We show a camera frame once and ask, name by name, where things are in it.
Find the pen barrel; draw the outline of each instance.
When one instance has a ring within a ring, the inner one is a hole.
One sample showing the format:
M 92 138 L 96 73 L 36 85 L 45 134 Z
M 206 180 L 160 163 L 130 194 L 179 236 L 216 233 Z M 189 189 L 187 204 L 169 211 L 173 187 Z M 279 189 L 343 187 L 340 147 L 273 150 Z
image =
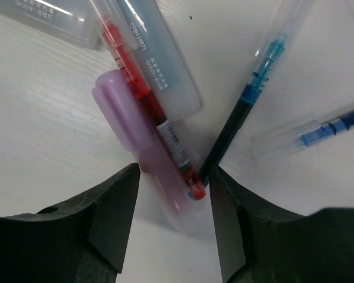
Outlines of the pen barrel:
M 156 128 L 160 137 L 166 144 L 166 147 L 169 149 L 173 160 L 176 162 L 176 165 L 185 179 L 186 184 L 189 186 L 191 197 L 195 200 L 203 199 L 206 196 L 205 186 L 200 181 L 198 174 L 194 170 L 188 154 L 179 141 L 170 121 L 166 120 Z
M 265 58 L 262 60 L 257 69 L 252 73 L 250 82 L 245 86 L 240 99 L 250 105 L 254 105 L 264 90 L 269 76 L 275 64 L 284 52 L 284 40 L 277 38 L 270 43 Z
M 351 129 L 354 129 L 354 111 L 323 123 L 319 129 L 302 135 L 300 139 L 309 147 Z
M 283 37 L 285 46 L 294 40 L 316 0 L 282 0 L 267 31 L 257 44 L 255 56 L 263 58 L 270 43 Z
M 111 0 L 137 41 L 137 63 L 166 116 L 176 121 L 200 108 L 190 72 L 154 0 Z
M 139 162 L 171 224 L 193 232 L 196 202 L 188 197 L 189 187 L 120 71 L 100 76 L 93 97 L 122 146 Z
M 136 97 L 141 98 L 148 95 L 151 89 L 144 80 L 142 73 L 139 71 L 139 67 L 126 46 L 119 28 L 112 22 L 106 21 L 103 23 L 102 36 L 126 82 L 130 85 Z
M 239 99 L 216 139 L 210 153 L 207 155 L 201 169 L 199 170 L 199 177 L 205 185 L 208 184 L 208 175 L 213 165 L 218 165 L 224 157 L 227 149 L 232 143 L 237 131 L 244 124 L 253 105 L 246 103 Z

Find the transparent plastic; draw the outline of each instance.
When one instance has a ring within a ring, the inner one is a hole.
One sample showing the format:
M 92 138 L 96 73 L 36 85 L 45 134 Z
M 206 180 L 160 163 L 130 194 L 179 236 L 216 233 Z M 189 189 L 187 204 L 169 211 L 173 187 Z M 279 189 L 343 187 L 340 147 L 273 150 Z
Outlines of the transparent plastic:
M 200 202 L 189 197 L 189 187 L 121 72 L 100 76 L 93 97 L 124 149 L 138 161 L 172 226 L 193 233 L 200 220 Z
M 101 43 L 86 1 L 0 0 L 0 13 L 81 47 L 96 49 Z
M 104 41 L 108 25 L 118 27 L 169 120 L 176 121 L 199 110 L 195 84 L 154 0 L 89 2 Z
M 315 0 L 283 0 L 260 46 L 255 52 L 257 68 L 241 94 L 241 100 L 254 105 L 269 81 L 283 52 L 297 34 Z
M 337 118 L 303 123 L 297 127 L 282 127 L 251 139 L 256 161 L 264 162 L 288 156 L 354 129 L 354 110 Z

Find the purple pen cap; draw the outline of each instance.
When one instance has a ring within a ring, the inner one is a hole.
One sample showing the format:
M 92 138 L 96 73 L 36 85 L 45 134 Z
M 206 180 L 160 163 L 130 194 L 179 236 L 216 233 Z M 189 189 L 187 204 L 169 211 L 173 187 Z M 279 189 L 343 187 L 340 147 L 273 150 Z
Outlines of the purple pen cap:
M 101 75 L 92 91 L 93 97 L 124 149 L 136 152 L 152 145 L 156 138 L 121 72 Z
M 122 146 L 138 159 L 140 168 L 177 230 L 191 233 L 195 227 L 188 187 L 157 132 L 143 114 L 118 70 L 101 75 L 93 97 Z

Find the pen cap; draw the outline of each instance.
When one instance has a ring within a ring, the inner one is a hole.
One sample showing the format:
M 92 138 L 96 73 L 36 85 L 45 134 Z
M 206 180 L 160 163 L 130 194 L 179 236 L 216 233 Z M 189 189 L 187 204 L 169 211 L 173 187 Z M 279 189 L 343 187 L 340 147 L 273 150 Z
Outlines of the pen cap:
M 145 118 L 119 70 L 101 75 L 92 93 L 107 122 L 126 150 L 136 152 L 153 143 L 156 136 L 152 126 Z
M 187 184 L 120 71 L 100 76 L 92 92 L 122 146 L 139 162 L 172 226 L 192 233 L 200 219 L 200 204 L 188 196 Z
M 302 137 L 321 128 L 318 121 L 310 121 L 297 127 L 280 127 L 258 134 L 250 142 L 255 161 L 258 163 L 279 159 L 297 153 L 308 147 Z
M 0 0 L 0 13 L 80 47 L 97 49 L 101 43 L 86 1 Z
M 201 107 L 199 94 L 156 2 L 89 1 L 100 24 L 114 24 L 119 28 L 168 119 L 176 121 L 198 111 Z M 115 31 L 103 29 L 104 32 Z M 104 40 L 110 40 L 110 37 L 105 34 Z
M 270 25 L 253 51 L 254 55 L 260 58 L 265 56 L 270 43 L 276 39 L 283 41 L 284 46 L 292 41 L 299 32 L 315 1 L 282 0 Z

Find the pen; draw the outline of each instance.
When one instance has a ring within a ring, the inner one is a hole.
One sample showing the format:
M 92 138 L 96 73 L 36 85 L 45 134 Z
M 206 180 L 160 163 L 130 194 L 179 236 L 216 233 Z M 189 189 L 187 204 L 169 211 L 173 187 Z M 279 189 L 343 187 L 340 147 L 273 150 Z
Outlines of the pen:
M 272 41 L 267 41 L 264 48 L 257 50 L 256 56 L 260 56 L 263 59 L 252 73 L 251 80 L 242 91 L 240 99 L 199 171 L 199 177 L 205 185 L 208 183 L 210 167 L 213 164 L 219 164 L 224 157 L 238 130 L 244 124 L 255 102 L 264 90 L 276 62 L 286 49 L 287 42 L 290 39 L 290 35 L 293 34 L 292 29 L 296 25 L 297 19 L 301 17 L 302 12 L 306 11 L 313 1 L 284 0 L 279 7 L 271 24 L 271 27 L 279 25 L 279 32 Z
M 254 156 L 263 162 L 291 155 L 351 129 L 354 129 L 354 110 L 324 123 L 311 121 L 276 135 L 261 135 L 253 141 Z
M 137 68 L 170 121 L 201 107 L 198 91 L 155 0 L 90 0 L 119 28 Z
M 139 71 L 132 58 L 132 55 L 126 46 L 126 42 L 122 37 L 120 28 L 108 18 L 101 18 L 101 27 L 103 30 L 102 37 L 108 44 L 109 51 L 124 75 L 133 94 L 141 103 L 147 116 L 150 118 L 169 149 L 183 179 L 190 188 L 191 196 L 196 200 L 203 199 L 206 195 L 205 187 L 200 181 L 197 172 L 194 170 L 185 149 L 178 140 L 178 137 L 160 106 L 158 99 L 144 80 L 142 73 Z
M 92 95 L 123 148 L 137 160 L 171 224 L 179 231 L 195 229 L 198 207 L 189 187 L 156 129 L 125 82 L 120 70 L 101 75 Z

